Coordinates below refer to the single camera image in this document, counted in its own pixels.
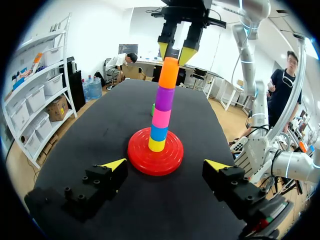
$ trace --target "black bag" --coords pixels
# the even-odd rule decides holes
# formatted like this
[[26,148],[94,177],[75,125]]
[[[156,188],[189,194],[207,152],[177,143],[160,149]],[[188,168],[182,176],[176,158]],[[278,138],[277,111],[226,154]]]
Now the black bag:
[[104,87],[106,85],[106,82],[105,82],[104,78],[102,77],[101,73],[99,71],[96,71],[96,73],[94,75],[96,78],[100,78],[101,87]]

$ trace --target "purple cup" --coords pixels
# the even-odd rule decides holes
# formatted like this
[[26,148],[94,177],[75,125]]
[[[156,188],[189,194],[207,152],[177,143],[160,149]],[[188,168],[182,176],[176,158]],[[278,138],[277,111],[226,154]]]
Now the purple cup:
[[172,108],[172,102],[174,100],[175,89],[168,89],[159,86],[156,91],[155,108],[159,111],[169,111]]

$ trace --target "wooden floor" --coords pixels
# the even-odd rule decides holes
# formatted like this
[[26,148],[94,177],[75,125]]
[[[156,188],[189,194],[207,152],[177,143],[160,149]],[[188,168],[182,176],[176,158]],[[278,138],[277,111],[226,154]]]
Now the wooden floor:
[[[94,103],[95,100],[86,103],[78,111],[78,118],[80,118],[81,115]],[[220,125],[222,126],[223,132],[228,142],[233,141],[234,138],[239,137],[246,130],[245,122],[247,116],[241,110],[241,108],[230,106],[228,108],[228,111],[225,111],[218,101],[209,99],[209,103],[211,104],[211,107],[214,110]],[[75,119],[72,115],[72,117],[70,117],[65,121],[65,123],[63,123],[63,125],[57,131],[59,139],[67,132],[69,127],[76,120],[77,119]],[[30,161],[28,161],[27,157],[19,149],[16,142],[13,143],[10,149],[6,161],[6,166],[14,188],[21,198],[22,202],[24,203],[23,197],[33,189],[34,182],[38,175],[38,169],[34,167],[32,163],[30,163]],[[281,223],[278,228],[280,230],[281,236],[287,232],[292,223],[299,217],[299,212],[301,212],[305,208],[305,199],[307,196],[307,193],[305,191],[306,185],[304,185],[303,187],[303,195],[297,195],[296,190],[292,190],[285,195],[287,199],[291,200],[295,204],[293,210],[289,213],[287,218]]]

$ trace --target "red disc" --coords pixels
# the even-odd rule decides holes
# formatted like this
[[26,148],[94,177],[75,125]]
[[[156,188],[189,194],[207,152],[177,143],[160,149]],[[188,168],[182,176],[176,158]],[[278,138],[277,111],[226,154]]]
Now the red disc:
[[132,165],[152,176],[164,176],[176,170],[184,156],[184,147],[179,138],[168,131],[163,151],[153,152],[149,149],[150,127],[137,131],[130,138],[128,156]]

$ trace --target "man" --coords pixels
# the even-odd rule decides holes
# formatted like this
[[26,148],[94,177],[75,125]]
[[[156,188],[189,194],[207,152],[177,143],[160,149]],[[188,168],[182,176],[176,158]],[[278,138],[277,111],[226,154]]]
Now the man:
[[[287,52],[286,69],[277,69],[271,76],[270,83],[268,84],[269,91],[272,93],[268,97],[268,115],[269,115],[269,125],[274,127],[279,120],[287,101],[290,97],[292,88],[294,86],[294,81],[296,79],[296,70],[298,66],[298,57],[293,51]],[[299,104],[301,104],[301,92],[296,103],[294,110],[290,116],[289,121],[285,124],[283,131],[286,133],[288,131],[289,123],[294,119],[297,114]],[[242,135],[247,136],[251,132],[251,127],[248,128]]]
[[135,63],[138,57],[135,53],[121,53],[112,58],[105,65],[105,73],[106,73],[106,82],[112,81],[116,78],[116,84],[119,84],[123,78],[124,73],[121,71],[122,65],[127,65],[128,63]]

